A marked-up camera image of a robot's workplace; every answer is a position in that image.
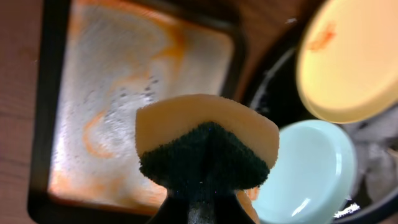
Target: dirty baking tray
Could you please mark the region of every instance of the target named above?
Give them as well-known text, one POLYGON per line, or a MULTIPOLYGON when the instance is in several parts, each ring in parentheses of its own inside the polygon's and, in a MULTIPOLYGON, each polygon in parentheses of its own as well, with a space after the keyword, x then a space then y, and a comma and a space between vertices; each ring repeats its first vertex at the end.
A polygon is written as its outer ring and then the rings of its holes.
POLYGON ((44 2, 32 219, 144 223, 157 211, 166 190, 138 170, 135 111, 184 94, 231 98, 243 62, 238 17, 200 2, 44 2))

